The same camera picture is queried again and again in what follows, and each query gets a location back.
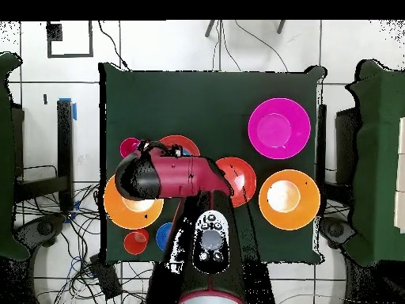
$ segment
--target green tablecloth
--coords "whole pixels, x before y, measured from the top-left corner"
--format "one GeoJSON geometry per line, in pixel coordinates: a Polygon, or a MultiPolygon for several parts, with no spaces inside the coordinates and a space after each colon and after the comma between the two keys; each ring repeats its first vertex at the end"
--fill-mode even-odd
{"type": "MultiPolygon", "coordinates": [[[[192,139],[202,155],[215,161],[236,156],[255,170],[257,189],[250,201],[262,261],[319,263],[312,250],[313,225],[295,231],[273,227],[261,215],[260,186],[282,169],[297,169],[314,175],[316,85],[324,69],[314,66],[306,73],[217,73],[121,71],[105,63],[107,179],[121,161],[120,143],[128,138],[161,139],[184,135],[192,139]],[[248,119],[263,101],[274,97],[293,99],[305,108],[311,120],[311,136],[298,155],[271,160],[257,153],[248,139],[248,119]]],[[[161,260],[157,229],[171,222],[177,199],[166,199],[159,219],[149,226],[150,240],[144,253],[128,254],[123,239],[130,231],[107,222],[107,260],[161,260]]],[[[235,209],[242,254],[252,252],[252,229],[246,206],[235,209]]]]}
{"type": "Polygon", "coordinates": [[[399,119],[405,116],[405,73],[361,63],[350,90],[361,113],[358,163],[353,180],[352,223],[358,234],[346,244],[360,265],[405,261],[405,234],[394,227],[399,119]]]}

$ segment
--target orange plate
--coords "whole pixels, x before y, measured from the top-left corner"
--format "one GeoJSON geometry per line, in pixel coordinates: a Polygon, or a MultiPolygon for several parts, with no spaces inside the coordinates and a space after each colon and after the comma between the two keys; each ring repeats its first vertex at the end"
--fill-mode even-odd
{"type": "Polygon", "coordinates": [[[199,156],[199,148],[189,138],[182,135],[169,135],[160,140],[165,146],[178,145],[188,151],[192,156],[199,156]]]}
{"type": "Polygon", "coordinates": [[[217,166],[225,173],[226,180],[233,188],[231,197],[233,207],[239,207],[253,197],[256,190],[256,174],[246,161],[241,158],[221,158],[217,160],[217,166]]]}
{"type": "Polygon", "coordinates": [[[123,198],[117,191],[114,176],[110,178],[104,192],[104,208],[108,216],[116,225],[129,230],[137,230],[152,224],[161,214],[163,200],[152,200],[151,206],[145,211],[132,211],[138,209],[143,203],[123,198]]]}
{"type": "Polygon", "coordinates": [[[314,180],[301,171],[279,171],[263,183],[259,193],[259,208],[263,217],[271,225],[281,230],[298,230],[308,225],[315,218],[320,208],[320,191],[314,180]],[[291,208],[289,212],[276,211],[267,200],[270,187],[278,181],[289,181],[296,187],[290,189],[292,190],[290,198],[293,198],[293,202],[287,205],[291,208]],[[294,194],[294,190],[299,191],[298,197],[294,194]]]}

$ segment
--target blue tape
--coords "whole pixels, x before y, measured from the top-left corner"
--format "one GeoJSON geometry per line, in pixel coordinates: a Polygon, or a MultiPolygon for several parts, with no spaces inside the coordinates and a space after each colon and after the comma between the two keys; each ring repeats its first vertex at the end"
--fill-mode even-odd
{"type": "Polygon", "coordinates": [[[72,114],[73,114],[73,120],[77,120],[78,119],[78,114],[77,114],[77,110],[76,110],[76,103],[74,103],[72,105],[72,114]]]}

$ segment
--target magenta bowl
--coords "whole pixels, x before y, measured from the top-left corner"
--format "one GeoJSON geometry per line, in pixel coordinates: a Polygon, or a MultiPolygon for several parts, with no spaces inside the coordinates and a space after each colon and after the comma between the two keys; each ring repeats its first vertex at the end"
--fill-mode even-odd
{"type": "Polygon", "coordinates": [[[130,153],[136,151],[139,143],[140,141],[136,138],[128,138],[123,140],[121,142],[121,146],[119,146],[119,152],[121,153],[121,156],[125,158],[130,153]]]}
{"type": "Polygon", "coordinates": [[[267,158],[282,160],[298,154],[311,133],[307,112],[295,101],[274,98],[250,116],[248,135],[253,147],[267,158]]]}

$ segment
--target white tile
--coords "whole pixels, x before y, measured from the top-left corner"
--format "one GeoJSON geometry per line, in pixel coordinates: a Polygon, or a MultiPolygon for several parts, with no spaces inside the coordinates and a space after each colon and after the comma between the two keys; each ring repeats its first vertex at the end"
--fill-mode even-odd
{"type": "Polygon", "coordinates": [[[405,230],[405,192],[396,192],[394,225],[405,230]]]}
{"type": "Polygon", "coordinates": [[[9,92],[11,94],[11,99],[14,104],[21,104],[21,90],[19,83],[9,83],[9,92]]]}
{"type": "Polygon", "coordinates": [[[404,68],[403,23],[378,20],[322,20],[321,65],[325,82],[351,83],[363,59],[377,59],[393,70],[404,68]]]}
{"type": "Polygon", "coordinates": [[[148,279],[123,279],[123,304],[139,304],[143,298],[146,299],[146,293],[149,289],[148,279]]]}
{"type": "Polygon", "coordinates": [[[313,304],[314,281],[272,280],[275,304],[313,304]]]}
{"type": "MultiPolygon", "coordinates": [[[[36,295],[38,296],[38,301],[40,304],[53,304],[55,301],[55,298],[58,294],[57,291],[60,291],[63,286],[66,284],[66,280],[64,279],[34,279],[34,286],[35,286],[35,292],[36,295]]],[[[93,294],[96,296],[101,292],[101,288],[96,284],[97,280],[88,280],[86,281],[87,284],[90,286],[93,294]]],[[[74,285],[77,290],[78,290],[78,295],[83,296],[83,297],[90,297],[91,293],[88,289],[88,287],[83,284],[83,283],[75,283],[74,285]]],[[[105,296],[100,295],[99,297],[95,297],[97,304],[106,304],[105,302],[105,296]]],[[[112,301],[114,299],[115,304],[121,304],[121,298],[120,296],[116,296],[114,298],[110,298],[107,302],[107,304],[114,304],[112,301]]],[[[57,304],[96,304],[92,298],[89,299],[77,299],[75,297],[72,297],[69,293],[69,291],[66,291],[60,300],[58,301],[57,304]]]]}
{"type": "MultiPolygon", "coordinates": [[[[83,183],[75,183],[74,189],[78,190],[87,186],[87,184],[83,183]]],[[[82,198],[82,193],[78,193],[75,201],[78,201],[82,198]]],[[[25,212],[28,213],[36,213],[36,210],[32,208],[35,207],[35,204],[32,200],[29,201],[31,203],[27,204],[25,202],[25,212]]],[[[48,204],[53,204],[53,202],[45,199],[43,197],[39,197],[37,203],[40,205],[41,209],[49,210],[49,211],[59,211],[58,207],[43,207],[48,204]]],[[[87,198],[85,198],[82,203],[81,207],[85,209],[89,209],[92,211],[97,210],[97,206],[93,199],[93,194],[91,193],[87,198]]],[[[29,220],[33,220],[36,215],[25,215],[25,222],[29,220]]],[[[100,220],[87,220],[83,215],[78,215],[74,221],[77,223],[74,224],[74,228],[76,231],[85,238],[88,246],[88,255],[86,260],[89,262],[89,258],[95,254],[100,252],[100,220]],[[85,233],[83,230],[80,230],[80,226],[83,226],[88,232],[85,233]]],[[[67,240],[69,241],[70,253],[73,257],[79,256],[79,248],[81,249],[81,243],[78,243],[78,236],[74,232],[72,226],[69,223],[63,224],[62,229],[63,234],[66,236],[67,240]]],[[[45,248],[40,247],[40,250],[36,256],[36,263],[34,268],[34,276],[36,277],[67,277],[68,275],[73,275],[75,270],[78,270],[79,264],[74,265],[74,269],[70,271],[70,267],[72,265],[71,257],[67,250],[67,243],[63,236],[60,234],[56,238],[56,243],[53,246],[45,248]]],[[[117,276],[121,276],[120,265],[116,265],[115,269],[117,271],[117,276]]]]}
{"type": "MultiPolygon", "coordinates": [[[[205,37],[209,20],[122,21],[122,57],[132,70],[211,70],[215,29],[205,37]]],[[[240,20],[238,24],[271,45],[289,71],[304,71],[319,62],[320,21],[288,20],[277,34],[279,20],[240,20]]],[[[268,46],[239,28],[234,20],[224,20],[229,53],[242,71],[286,71],[268,46]]],[[[219,45],[214,69],[218,70],[219,45]]],[[[224,42],[221,69],[239,71],[229,57],[224,42]]]]}
{"type": "Polygon", "coordinates": [[[40,304],[53,304],[58,291],[62,289],[65,283],[64,279],[34,279],[34,291],[38,302],[40,304]]]}
{"type": "Polygon", "coordinates": [[[18,227],[21,227],[21,226],[24,224],[24,218],[23,218],[23,215],[22,215],[22,211],[23,211],[22,206],[23,206],[23,203],[24,203],[24,202],[21,202],[21,203],[17,203],[17,204],[16,204],[16,218],[15,218],[15,220],[14,220],[14,229],[15,229],[15,228],[18,228],[18,227]]]}
{"type": "MultiPolygon", "coordinates": [[[[327,106],[325,167],[336,169],[336,113],[355,106],[354,98],[343,85],[324,85],[323,103],[327,106]]],[[[328,175],[333,179],[335,172],[328,175]]]]}
{"type": "Polygon", "coordinates": [[[313,279],[313,264],[267,264],[271,279],[313,279]]]}
{"type": "Polygon", "coordinates": [[[343,304],[346,281],[316,281],[315,304],[343,304]]]}
{"type": "Polygon", "coordinates": [[[152,275],[153,262],[123,262],[123,278],[149,278],[152,275]]]}
{"type": "Polygon", "coordinates": [[[398,171],[396,175],[396,189],[405,192],[405,154],[398,155],[398,171]]]}
{"type": "Polygon", "coordinates": [[[405,154],[405,117],[400,119],[398,154],[405,154]]]}
{"type": "MultiPolygon", "coordinates": [[[[63,52],[74,53],[82,50],[74,42],[80,40],[84,43],[82,35],[88,35],[88,25],[84,21],[61,21],[62,35],[66,34],[61,44],[63,52]]],[[[98,22],[93,21],[93,57],[81,58],[51,58],[47,57],[47,31],[46,22],[23,21],[21,23],[22,43],[22,80],[24,82],[97,82],[99,62],[119,64],[119,57],[115,53],[111,40],[104,35],[98,22]]],[[[115,41],[119,49],[118,21],[101,22],[102,29],[115,41]]]]}
{"type": "Polygon", "coordinates": [[[317,279],[346,279],[346,266],[343,255],[337,249],[331,249],[327,240],[320,236],[319,251],[325,261],[316,266],[317,279]]]}
{"type": "MultiPolygon", "coordinates": [[[[20,23],[18,21],[0,21],[0,54],[4,51],[20,55],[20,23]]],[[[20,68],[11,71],[9,82],[20,81],[20,68]]]]}
{"type": "Polygon", "coordinates": [[[98,84],[23,84],[24,164],[58,165],[57,100],[77,105],[73,125],[74,181],[100,179],[100,110],[98,84]]]}

